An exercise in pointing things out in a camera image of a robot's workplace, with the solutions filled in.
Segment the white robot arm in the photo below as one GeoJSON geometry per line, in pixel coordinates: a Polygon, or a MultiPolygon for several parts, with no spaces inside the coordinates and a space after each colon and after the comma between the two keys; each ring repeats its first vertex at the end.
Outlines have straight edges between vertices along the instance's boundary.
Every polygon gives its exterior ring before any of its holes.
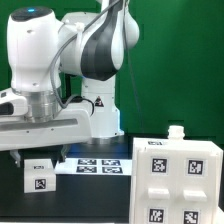
{"type": "Polygon", "coordinates": [[[7,24],[11,86],[0,91],[0,151],[123,137],[115,79],[139,39],[130,0],[97,0],[97,13],[58,19],[44,6],[13,11],[7,24]]]}

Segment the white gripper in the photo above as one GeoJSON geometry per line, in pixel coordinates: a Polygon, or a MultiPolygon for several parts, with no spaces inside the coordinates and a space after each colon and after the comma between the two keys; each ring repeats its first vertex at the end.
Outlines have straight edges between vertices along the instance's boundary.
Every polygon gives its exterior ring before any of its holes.
{"type": "MultiPolygon", "coordinates": [[[[0,151],[10,151],[17,167],[21,165],[18,150],[45,146],[87,142],[92,137],[90,118],[93,106],[90,102],[71,103],[62,109],[55,119],[43,123],[0,122],[0,151]]],[[[59,162],[64,162],[70,151],[64,145],[59,162]]]]}

